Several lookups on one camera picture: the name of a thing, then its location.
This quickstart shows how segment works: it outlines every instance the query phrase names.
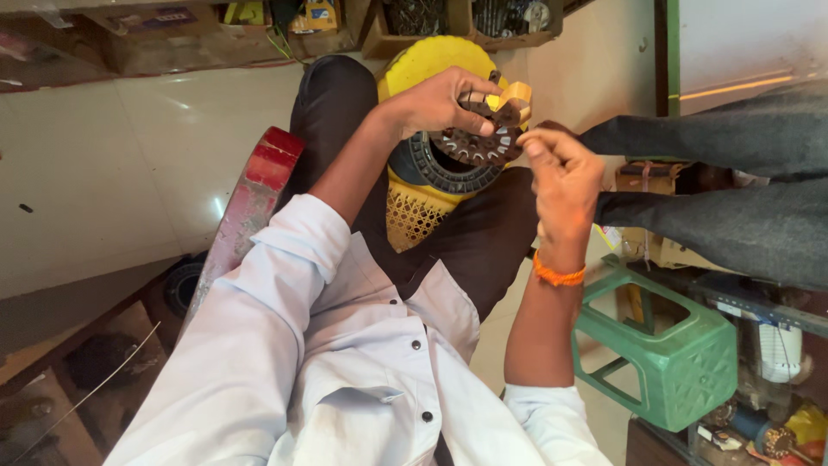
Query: green plastic stool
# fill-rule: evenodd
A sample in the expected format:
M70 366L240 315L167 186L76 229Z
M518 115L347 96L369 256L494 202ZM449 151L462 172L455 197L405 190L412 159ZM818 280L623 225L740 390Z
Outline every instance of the green plastic stool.
M621 357L588 374L580 363L578 343L572 333L575 374L606 396L646 421L678 432L727 401L736 391L736 327L715 310L708 309L640 274L625 268L616 255L603 261L612 274L586 287L576 330L586 333ZM637 284L678 303L689 317L660 335L646 334L647 325L624 324L590 307L590 302L625 284ZM644 305L645 323L652 314ZM632 364L638 372L641 400L636 400L606 381L618 369Z

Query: tiled floor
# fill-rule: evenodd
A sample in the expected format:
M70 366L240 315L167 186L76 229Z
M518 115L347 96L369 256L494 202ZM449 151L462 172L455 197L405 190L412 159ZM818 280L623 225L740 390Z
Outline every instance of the tiled floor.
M557 41L493 59L532 86L535 123L582 131L654 112L652 44L652 1L596 0ZM301 74L210 70L0 95L0 299L205 249L262 132L288 126ZM589 265L609 252L594 235ZM498 393L528 272L482 325L471 365ZM601 448L623 464L628 411L579 387Z

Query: black trousers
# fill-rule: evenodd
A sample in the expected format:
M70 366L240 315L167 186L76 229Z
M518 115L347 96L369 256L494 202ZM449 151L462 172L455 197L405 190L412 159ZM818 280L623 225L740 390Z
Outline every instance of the black trousers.
M308 68L291 114L291 133L306 146L280 207L313 186L377 100L371 73L347 56L324 56ZM352 231L362 233L400 297L411 297L442 260L483 322L514 281L537 234L532 172L523 167L505 170L477 196L461 202L419 245L399 254L387 239L387 198L388 174L383 171Z
M828 289L828 80L678 118L619 116L580 139L597 153L671 155L772 178L692 196L602 192L595 223L642 226L723 267Z

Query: hand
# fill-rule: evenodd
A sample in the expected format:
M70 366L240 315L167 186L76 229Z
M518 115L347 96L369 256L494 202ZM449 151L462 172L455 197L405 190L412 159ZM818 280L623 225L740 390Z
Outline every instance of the hand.
M541 262L562 274L576 272L584 264L604 162L561 131L533 129L517 140L535 175Z
M399 138L413 136L417 131L440 131L459 128L470 133L489 136L494 125L486 118L463 110L457 104L460 93L477 91L500 95L501 90L487 81L458 66L442 71L420 84L404 90L382 102L376 110L395 121Z

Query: wire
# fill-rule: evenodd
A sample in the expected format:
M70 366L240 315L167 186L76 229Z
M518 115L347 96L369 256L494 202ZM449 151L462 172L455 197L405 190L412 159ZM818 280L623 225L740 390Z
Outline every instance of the wire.
M276 41L274 41L272 37L270 37L270 34L267 34L267 32L265 33L265 36L267 36L267 39L270 41L270 43L272 43L273 46L275 46L276 49L282 55L285 56L285 58L287 58L288 60L295 60L301 63L302 65L307 66L307 63L300 60L298 57L296 57L296 54L293 53L293 50L291 49L291 44L287 42L287 37L285 37L285 35L282 33L282 29L279 27L278 24L274 24L273 26L268 27L267 31L275 31L276 34L279 35L279 38L282 39L282 43L285 44L284 49L281 46L279 46L279 44Z
M130 360L130 359L132 359L132 357L133 357L133 356L135 356L136 354L138 354L138 351L140 351L140 350L141 350L141 347L142 347L142 346L144 346L144 343L146 343L146 342L147 342L147 340L149 340L149 339L150 339L150 337L152 336L152 334L153 334L153 333L155 333L156 328L158 328L158 326L159 326L159 325L161 325L161 323L160 323L160 322L159 322L159 323L157 323L157 324L156 324L156 326L152 328L152 330L150 331L150 334L149 334L149 335L147 335L147 337L146 337L146 338L144 338L144 341L143 341L143 342L141 342L141 344L140 344L140 345L138 345L138 347L137 347L137 348L135 348L135 351L133 351L133 352L132 352L132 354L130 354L130 355L129 355L129 357L127 358L127 360L126 360L126 361L124 361L124 362L123 362L123 364L121 364L120 366L118 366L118 369L115 369L115 372L113 372L112 374L109 374L109 377L107 377L106 379L104 379L104 380L100 383L100 385L96 386L96 387L95 387L95 389L94 389L94 390L92 390L92 391L91 391L91 392L90 392L87 396L84 396L84 399L83 399L83 400L78 401L78 404L77 404L77 405L72 406L72 409L71 409L71 410L69 410L69 412L67 412L66 414L64 414L64 415L63 415L63 417L61 417L60 419L58 419L58 420L57 420L57 422L55 422L55 423L54 423L54 424L53 424L53 425L52 425L49 429L47 429L47 430L46 430L46 432L44 432L44 433L43 433L43 435L41 435L39 439L35 440L35 443L31 444L31 446L30 446L29 448L27 448L27 449L26 449L26 451L24 451L23 453L21 453L21 454L20 454L20 456L18 456L18 457L17 457L14 461L12 461L12 464L15 464L16 462L20 461L20 459L22 459L24 456L26 456L26 454L27 454L27 453L29 453L29 452L31 451L31 449L35 448L35 446L37 446L37 444L39 444L39 443L41 442L41 440L43 440L43 439L44 439L44 438L45 438L45 437L46 437L46 436L47 436L47 435L48 435L48 434L49 434L49 433L50 433L50 432L51 432L51 431L52 431L55 427L57 427L57 425L58 425L58 424L60 424L61 422L63 422L63 420L64 420L64 419L66 419L66 416L68 416L68 415L70 415L70 414L74 413L74 412L75 412L75 410L77 410L77 409L78 409L78 406L80 406L81 404L83 404L83 402L84 402L84 401L86 401L86 400L87 400L90 396L92 396L92 395L93 395L96 391L98 391L98 389L99 389L100 387L104 386L104 384L105 384L106 382L108 382L108 381L109 381L109 379L113 378L113 377L115 376L115 374L117 374L117 373L118 373L118 371L120 371L121 369L123 369L123 367L124 367L124 366L126 366L126 365L127 365L127 363L129 362L129 360Z
M287 37L285 37L285 35L284 35L284 34L282 34L282 29L279 27L279 25L278 25L278 24L276 24L276 25L274 25L274 26L276 26L276 32L278 32L278 33L279 33L279 37L281 37L281 38L282 38L282 41L283 41L283 42L285 42L285 47L287 48L288 53L290 53L290 54L291 54L291 56L293 57L293 60L296 60L296 61L300 62L302 65L307 66L307 63L305 63L304 61L299 60L298 58L296 58L296 54L295 54L295 53L293 53L293 49L291 49L291 44L289 44L289 43L287 42Z
M272 30L273 30L273 27L269 27L267 30L268 30L268 31L272 31ZM279 46L279 44L277 44L277 43L276 43L276 41L274 41L274 40L273 40L273 38L272 38L272 37L270 37L270 34L267 34L267 33L265 32L265 36L267 36L267 39L270 41L270 43L272 43L272 44L273 44L273 46L275 46L275 47L276 47L276 50L280 51L280 52L282 53L282 55L284 55L284 56L285 56L285 58L287 58L288 60L292 59L292 57L291 57L290 55L288 55L288 54L287 54L287 52L286 52L286 51L284 51L284 50L283 50L283 49Z

